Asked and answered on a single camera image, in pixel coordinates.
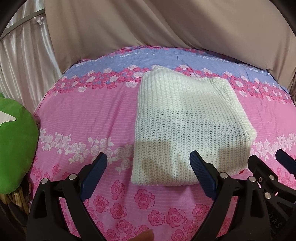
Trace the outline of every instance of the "ribbed knit texture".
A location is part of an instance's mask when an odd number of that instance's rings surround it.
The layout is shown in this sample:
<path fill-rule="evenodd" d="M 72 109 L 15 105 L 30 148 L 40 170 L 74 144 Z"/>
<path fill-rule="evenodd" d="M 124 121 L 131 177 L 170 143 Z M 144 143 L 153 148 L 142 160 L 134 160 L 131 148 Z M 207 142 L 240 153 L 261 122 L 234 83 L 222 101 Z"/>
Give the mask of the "ribbed knit texture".
<path fill-rule="evenodd" d="M 131 181 L 198 183 L 189 164 L 193 150 L 219 172 L 237 174 L 247 167 L 256 135 L 226 79 L 155 69 L 143 75 L 139 88 Z"/>

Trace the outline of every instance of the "green plush cushion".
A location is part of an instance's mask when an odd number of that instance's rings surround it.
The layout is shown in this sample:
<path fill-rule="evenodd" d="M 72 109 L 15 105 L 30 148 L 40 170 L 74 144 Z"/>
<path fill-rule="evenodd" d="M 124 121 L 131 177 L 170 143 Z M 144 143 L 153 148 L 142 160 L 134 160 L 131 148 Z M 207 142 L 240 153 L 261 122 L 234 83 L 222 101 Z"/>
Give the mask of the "green plush cushion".
<path fill-rule="evenodd" d="M 38 128 L 31 113 L 17 101 L 0 95 L 0 193 L 11 193 L 21 184 L 37 142 Z"/>

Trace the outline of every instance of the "knit fabric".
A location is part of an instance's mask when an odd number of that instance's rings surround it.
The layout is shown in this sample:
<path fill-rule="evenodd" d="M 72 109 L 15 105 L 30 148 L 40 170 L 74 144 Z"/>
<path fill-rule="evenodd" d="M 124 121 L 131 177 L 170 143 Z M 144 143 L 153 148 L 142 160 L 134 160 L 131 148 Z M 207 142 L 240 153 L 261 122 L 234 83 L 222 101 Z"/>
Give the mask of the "knit fabric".
<path fill-rule="evenodd" d="M 189 163 L 194 150 L 219 172 L 237 174 L 247 167 L 256 136 L 226 79 L 154 69 L 143 75 L 139 87 L 131 181 L 198 183 Z"/>

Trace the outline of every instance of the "white satin fabric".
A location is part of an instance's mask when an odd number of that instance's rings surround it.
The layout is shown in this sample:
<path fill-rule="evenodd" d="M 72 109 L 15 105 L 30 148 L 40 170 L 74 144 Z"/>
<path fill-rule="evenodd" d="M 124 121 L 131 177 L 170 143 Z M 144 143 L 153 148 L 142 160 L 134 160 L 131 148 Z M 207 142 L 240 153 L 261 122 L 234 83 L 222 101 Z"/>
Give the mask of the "white satin fabric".
<path fill-rule="evenodd" d="M 44 8 L 44 0 L 28 0 L 7 27 Z M 0 41 L 0 92 L 31 113 L 60 78 L 45 14 L 17 27 Z"/>

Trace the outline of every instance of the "bed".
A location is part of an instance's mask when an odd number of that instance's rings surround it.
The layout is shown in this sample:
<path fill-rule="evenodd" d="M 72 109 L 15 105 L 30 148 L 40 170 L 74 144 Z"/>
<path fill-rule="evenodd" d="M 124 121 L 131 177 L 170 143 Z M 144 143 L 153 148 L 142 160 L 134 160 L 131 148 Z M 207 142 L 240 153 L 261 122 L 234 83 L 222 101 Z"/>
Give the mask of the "bed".
<path fill-rule="evenodd" d="M 296 158 L 296 110 L 287 89 L 266 71 L 210 51 L 154 46 L 127 47 L 70 67 L 47 92 L 34 116 L 41 120 L 36 156 L 29 172 L 33 196 L 44 177 L 78 173 L 100 152 L 108 166 L 84 204 L 108 241 L 129 240 L 153 229 L 155 240 L 190 240 L 212 204 L 200 185 L 136 186 L 130 182 L 138 88 L 143 73 L 164 66 L 188 76 L 222 77 L 233 87 L 257 131 L 251 153 L 296 188 L 276 160 L 283 149 Z M 246 179 L 248 169 L 235 178 Z M 219 235 L 227 232 L 234 197 Z M 79 235 L 64 199 L 69 230 Z"/>

